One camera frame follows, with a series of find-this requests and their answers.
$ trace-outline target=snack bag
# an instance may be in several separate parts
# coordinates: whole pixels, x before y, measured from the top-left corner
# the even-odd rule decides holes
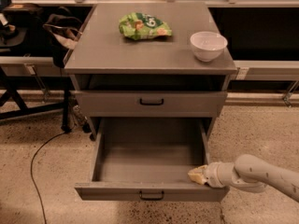
[[[166,22],[151,15],[132,12],[120,19],[120,32],[133,40],[152,39],[162,35],[172,35]]]

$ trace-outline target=cabinet top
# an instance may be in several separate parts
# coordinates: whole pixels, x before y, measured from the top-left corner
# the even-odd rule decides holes
[[[165,21],[173,35],[166,39],[133,41],[119,31],[119,20],[131,12],[150,14]],[[72,52],[69,74],[207,74],[235,72],[225,49],[209,63],[197,60],[190,37],[200,31],[218,32],[203,2],[112,2],[98,4]]]

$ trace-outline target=bowl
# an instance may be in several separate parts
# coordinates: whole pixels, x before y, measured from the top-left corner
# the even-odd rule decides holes
[[[194,55],[203,62],[210,62],[219,57],[227,46],[226,38],[213,32],[193,34],[190,41]]]

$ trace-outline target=speckled floor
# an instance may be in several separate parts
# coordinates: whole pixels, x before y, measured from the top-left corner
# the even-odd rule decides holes
[[[0,112],[15,108],[7,103]],[[210,138],[213,161],[249,153],[299,172],[299,107],[226,105]],[[30,178],[36,150],[61,133],[61,112],[0,121],[0,223],[43,223]],[[299,223],[299,203],[268,187],[231,188],[221,203],[83,202],[94,142],[79,127],[48,143],[34,166],[48,223]]]

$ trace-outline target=white robotic arm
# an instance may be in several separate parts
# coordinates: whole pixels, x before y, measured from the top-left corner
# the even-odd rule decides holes
[[[192,169],[190,179],[212,188],[232,186],[249,192],[262,192],[266,184],[299,202],[299,174],[276,167],[255,156],[245,154],[233,162],[212,162]]]

